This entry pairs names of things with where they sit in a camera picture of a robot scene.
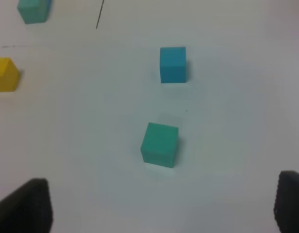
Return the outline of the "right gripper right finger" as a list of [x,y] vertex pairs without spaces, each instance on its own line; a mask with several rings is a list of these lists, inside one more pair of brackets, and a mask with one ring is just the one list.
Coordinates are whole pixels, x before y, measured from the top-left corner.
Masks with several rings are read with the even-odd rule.
[[299,233],[299,173],[286,170],[279,174],[274,218],[282,233]]

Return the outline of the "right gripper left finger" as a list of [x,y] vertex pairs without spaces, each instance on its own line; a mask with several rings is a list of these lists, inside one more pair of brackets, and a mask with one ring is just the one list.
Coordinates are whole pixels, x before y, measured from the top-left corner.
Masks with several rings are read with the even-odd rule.
[[27,181],[0,201],[0,233],[49,233],[53,210],[45,178]]

